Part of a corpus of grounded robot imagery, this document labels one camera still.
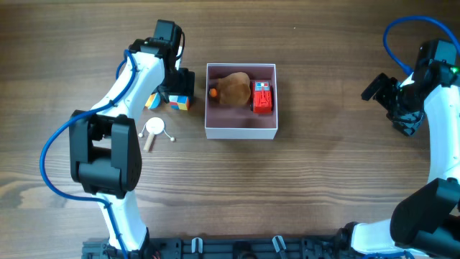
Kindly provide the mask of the red toy car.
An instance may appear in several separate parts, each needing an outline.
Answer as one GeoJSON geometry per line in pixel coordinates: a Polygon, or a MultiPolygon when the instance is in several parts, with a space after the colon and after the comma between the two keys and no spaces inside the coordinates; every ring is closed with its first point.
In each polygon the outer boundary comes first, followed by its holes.
{"type": "Polygon", "coordinates": [[[270,114],[272,112],[273,96],[269,81],[252,82],[251,108],[255,114],[270,114]]]}

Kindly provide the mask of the colourful puzzle cube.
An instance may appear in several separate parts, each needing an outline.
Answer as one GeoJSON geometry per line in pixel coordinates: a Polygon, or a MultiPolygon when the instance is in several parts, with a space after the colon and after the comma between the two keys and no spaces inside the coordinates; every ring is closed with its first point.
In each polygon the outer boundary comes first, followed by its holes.
{"type": "Polygon", "coordinates": [[[169,95],[169,104],[172,109],[188,111],[190,108],[190,97],[169,95]]]}

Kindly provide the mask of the white wooden rattle drum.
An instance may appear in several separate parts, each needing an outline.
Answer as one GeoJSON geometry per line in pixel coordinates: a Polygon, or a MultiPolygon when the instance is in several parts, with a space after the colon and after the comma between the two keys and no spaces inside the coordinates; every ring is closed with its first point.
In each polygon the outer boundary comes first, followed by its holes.
{"type": "Polygon", "coordinates": [[[139,138],[143,138],[145,135],[147,136],[147,140],[144,144],[143,151],[149,152],[152,150],[152,146],[154,145],[154,141],[156,136],[164,134],[166,135],[171,142],[176,141],[175,137],[169,135],[166,132],[166,124],[163,119],[159,117],[152,117],[148,119],[141,132],[138,134],[139,138]]]}

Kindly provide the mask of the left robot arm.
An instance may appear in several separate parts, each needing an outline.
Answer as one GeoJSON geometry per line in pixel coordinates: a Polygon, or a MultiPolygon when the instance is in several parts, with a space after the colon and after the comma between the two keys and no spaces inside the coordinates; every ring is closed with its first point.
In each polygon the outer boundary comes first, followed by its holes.
{"type": "Polygon", "coordinates": [[[125,51],[114,85],[90,114],[76,110],[71,116],[70,174],[102,200],[109,229],[103,253],[110,258],[148,258],[155,252],[134,192],[142,171],[136,123],[152,94],[164,102],[193,98],[195,74],[180,67],[184,44],[176,23],[158,20],[153,36],[135,40],[125,51]]]}

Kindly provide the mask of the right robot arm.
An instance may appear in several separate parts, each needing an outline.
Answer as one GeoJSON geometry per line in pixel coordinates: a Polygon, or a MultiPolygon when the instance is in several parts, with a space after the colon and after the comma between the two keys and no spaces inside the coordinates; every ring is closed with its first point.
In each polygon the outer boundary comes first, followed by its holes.
{"type": "Polygon", "coordinates": [[[362,258],[459,257],[459,67],[452,41],[420,46],[414,71],[402,82],[379,74],[362,92],[387,111],[395,129],[411,136],[426,120],[430,170],[424,187],[401,201],[390,219],[353,224],[346,244],[362,258]]]}

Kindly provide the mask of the yellow blue rubber duck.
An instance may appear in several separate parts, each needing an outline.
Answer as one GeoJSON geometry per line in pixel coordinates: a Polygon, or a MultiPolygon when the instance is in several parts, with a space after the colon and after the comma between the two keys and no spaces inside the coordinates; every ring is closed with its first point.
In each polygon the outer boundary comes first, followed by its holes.
{"type": "Polygon", "coordinates": [[[145,104],[148,109],[156,109],[159,105],[161,105],[161,97],[158,93],[151,94],[145,104]]]}

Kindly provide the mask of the brown plush toy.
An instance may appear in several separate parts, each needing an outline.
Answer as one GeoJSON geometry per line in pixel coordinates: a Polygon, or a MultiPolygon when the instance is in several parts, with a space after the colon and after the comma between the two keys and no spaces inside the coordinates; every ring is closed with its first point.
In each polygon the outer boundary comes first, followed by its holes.
{"type": "Polygon", "coordinates": [[[243,72],[218,78],[208,91],[208,95],[219,104],[245,106],[251,96],[250,78],[243,72]]]}

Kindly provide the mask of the pink white open box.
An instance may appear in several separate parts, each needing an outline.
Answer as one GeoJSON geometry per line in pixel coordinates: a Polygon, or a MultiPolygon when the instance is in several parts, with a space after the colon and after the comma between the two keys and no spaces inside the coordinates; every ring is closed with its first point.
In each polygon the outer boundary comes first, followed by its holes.
{"type": "Polygon", "coordinates": [[[255,114],[250,106],[220,105],[205,97],[206,137],[210,139],[272,140],[278,130],[277,71],[274,63],[209,63],[206,66],[206,91],[218,79],[235,72],[246,73],[251,81],[267,81],[272,88],[272,111],[255,114]]]}

